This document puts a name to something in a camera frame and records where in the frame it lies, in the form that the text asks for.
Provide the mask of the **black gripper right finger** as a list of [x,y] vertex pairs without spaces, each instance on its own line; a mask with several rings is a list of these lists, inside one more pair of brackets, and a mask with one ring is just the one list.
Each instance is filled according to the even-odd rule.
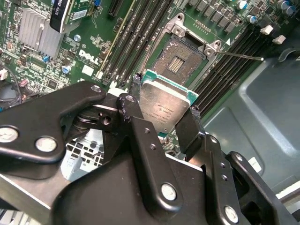
[[205,175],[205,214],[210,225],[283,225],[285,207],[239,153],[225,154],[205,133],[191,107],[175,126],[186,161]]

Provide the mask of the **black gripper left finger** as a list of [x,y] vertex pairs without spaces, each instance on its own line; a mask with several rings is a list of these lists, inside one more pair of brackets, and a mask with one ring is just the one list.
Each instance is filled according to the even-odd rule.
[[152,215],[176,215],[183,196],[151,122],[137,99],[122,93],[108,98],[96,84],[83,81],[27,101],[0,114],[0,170],[9,175],[42,180],[52,177],[66,154],[72,123],[97,108],[108,116],[96,129],[112,133],[104,141],[104,165],[123,154],[133,158],[142,201]]

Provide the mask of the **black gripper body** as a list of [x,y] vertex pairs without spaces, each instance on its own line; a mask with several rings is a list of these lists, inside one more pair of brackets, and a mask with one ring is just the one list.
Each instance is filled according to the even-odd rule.
[[[183,207],[168,225],[218,225],[206,204],[204,173],[199,167],[167,156],[183,194]],[[54,225],[159,225],[145,208],[132,156],[116,157],[67,185],[52,207]]]

